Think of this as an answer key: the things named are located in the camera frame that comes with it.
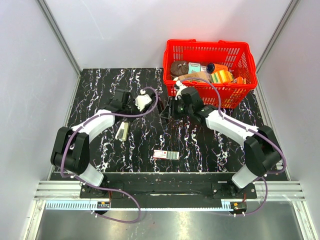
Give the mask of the beige stapler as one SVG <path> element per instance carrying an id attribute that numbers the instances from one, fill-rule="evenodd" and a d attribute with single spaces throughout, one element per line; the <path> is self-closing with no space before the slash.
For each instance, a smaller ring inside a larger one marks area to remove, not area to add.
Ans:
<path id="1" fill-rule="evenodd" d="M 119 129 L 115 135 L 115 139 L 119 140 L 121 142 L 125 142 L 128 138 L 128 132 L 129 132 L 129 122 L 123 121 L 120 126 Z"/>

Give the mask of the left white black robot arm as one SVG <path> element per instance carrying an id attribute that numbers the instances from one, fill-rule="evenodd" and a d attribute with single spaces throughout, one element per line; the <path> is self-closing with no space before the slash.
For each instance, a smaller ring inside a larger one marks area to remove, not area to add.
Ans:
<path id="1" fill-rule="evenodd" d="M 53 166 L 69 171 L 91 185 L 91 192 L 98 198 L 107 195 L 108 185 L 104 175 L 90 163 L 90 143 L 104 130 L 111 128 L 122 115 L 138 114 L 130 92 L 118 89 L 114 96 L 96 114 L 72 128 L 57 131 L 50 162 Z"/>

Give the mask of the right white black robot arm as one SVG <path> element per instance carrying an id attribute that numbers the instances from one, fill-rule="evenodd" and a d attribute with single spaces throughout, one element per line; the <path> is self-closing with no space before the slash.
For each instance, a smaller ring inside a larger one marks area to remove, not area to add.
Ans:
<path id="1" fill-rule="evenodd" d="M 270 127 L 248 125 L 213 105 L 204 104 L 194 87 L 186 87 L 177 96 L 169 97 L 160 117 L 167 120 L 190 117 L 197 124 L 222 133 L 243 147 L 245 163 L 227 186 L 227 192 L 233 198 L 243 195 L 248 184 L 263 177 L 283 160 L 283 153 Z"/>

